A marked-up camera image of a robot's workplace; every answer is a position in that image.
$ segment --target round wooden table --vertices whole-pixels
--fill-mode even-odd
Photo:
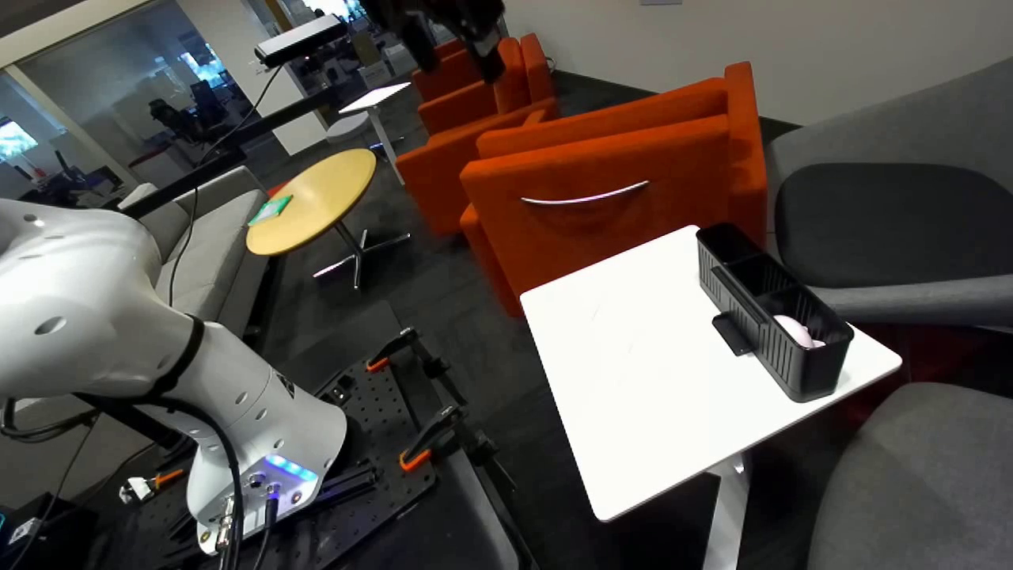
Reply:
[[[355,236],[341,223],[341,214],[368,194],[374,173],[377,173],[377,155],[370,147],[337,153],[310,163],[274,194],[274,197],[292,197],[283,212],[249,223],[245,232],[249,253],[279,255],[320,236],[325,226],[335,226],[350,244],[350,253],[341,255],[337,261],[317,269],[312,277],[321,277],[350,261],[355,267],[350,287],[358,291],[360,261],[368,253],[412,241],[412,234],[397,234],[392,241],[368,244],[370,236],[368,226],[360,232],[360,236]]]

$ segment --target metal frame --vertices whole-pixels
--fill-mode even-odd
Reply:
[[[337,222],[335,232],[341,234],[341,241],[350,244],[350,253],[329,261],[329,267],[320,267],[312,273],[312,277],[325,277],[329,273],[337,273],[341,267],[350,261],[350,291],[360,291],[360,267],[370,253],[377,249],[386,249],[386,245],[395,245],[395,244],[405,244],[412,241],[412,232],[397,234],[397,236],[389,236],[389,241],[379,241],[379,244],[370,244],[370,232],[365,226],[358,236]]]
[[[713,464],[718,479],[714,511],[710,519],[703,570],[733,570],[751,504],[751,463],[745,451]]]
[[[386,125],[382,125],[382,120],[379,120],[379,111],[377,107],[368,107],[368,118],[370,118],[370,123],[374,123],[374,134],[377,134],[377,139],[379,139],[379,144],[382,144],[382,155],[386,155],[386,162],[389,162],[389,171],[397,177],[397,182],[405,187],[405,177],[403,177],[403,171],[397,171],[397,153],[392,147],[392,142],[389,142],[389,137],[386,137]]]

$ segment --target black device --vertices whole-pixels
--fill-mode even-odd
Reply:
[[[833,392],[850,327],[733,223],[710,223],[697,244],[698,287],[720,310],[714,328],[731,351],[754,351],[794,403]],[[777,319],[805,327],[816,343],[801,344]]]
[[[389,27],[405,42],[421,68],[441,62],[438,42],[423,27],[423,16],[430,16],[464,42],[485,82],[492,82],[504,73],[496,52],[504,0],[365,0],[360,6],[379,27]]]
[[[0,570],[86,566],[94,511],[53,495],[11,510],[0,527]]]
[[[253,52],[267,62],[267,67],[282,67],[295,58],[312,52],[320,43],[335,42],[349,32],[345,19],[335,16],[320,16],[310,19],[302,26],[295,26],[262,43],[253,47]]]

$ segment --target orange armchair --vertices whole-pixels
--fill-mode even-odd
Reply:
[[[496,297],[519,293],[681,223],[761,236],[766,158],[746,62],[663,96],[492,128],[463,171],[458,223]]]
[[[412,73],[412,85],[421,100],[443,97],[463,85],[479,82],[479,67],[463,42],[449,42],[438,47],[441,67]]]
[[[496,43],[496,52],[504,60],[504,73],[496,76],[492,85],[479,78],[470,85],[463,85],[454,91],[447,91],[434,100],[419,103],[419,118],[428,125],[428,134],[441,134],[441,128],[485,120],[492,115],[510,115],[530,100],[528,82],[524,82],[523,43],[515,39],[504,39]]]
[[[505,73],[491,88],[479,82],[449,97],[423,103],[428,111],[421,111],[421,118],[428,120],[430,139],[421,147],[397,155],[405,187],[434,234],[458,232],[458,214],[464,212],[458,173],[470,158],[479,158],[473,139],[482,134],[519,125],[528,120],[528,115],[558,115],[553,85],[539,39],[505,39],[499,42],[499,52],[510,52],[504,58]]]

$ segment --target small white table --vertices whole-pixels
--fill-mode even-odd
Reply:
[[[891,374],[861,328],[833,396],[791,403],[733,357],[698,287],[697,226],[622,249],[523,293],[548,385],[600,523],[713,471],[707,566],[736,566],[751,473],[739,451]]]
[[[379,103],[382,103],[386,97],[405,91],[408,85],[412,85],[412,82],[395,82],[395,85],[374,88],[374,91],[355,97],[350,103],[345,103],[345,107],[337,111],[337,115],[358,115],[358,111],[368,111],[368,115],[370,115],[374,134],[377,134],[377,139],[379,139],[379,144],[382,144],[382,155],[386,155],[386,162],[389,162],[389,167],[392,167],[392,173],[397,177],[403,187],[405,187],[405,177],[403,177],[403,171],[397,171],[397,155],[392,153],[392,142],[389,142],[389,137],[386,137],[386,128],[382,128]]]

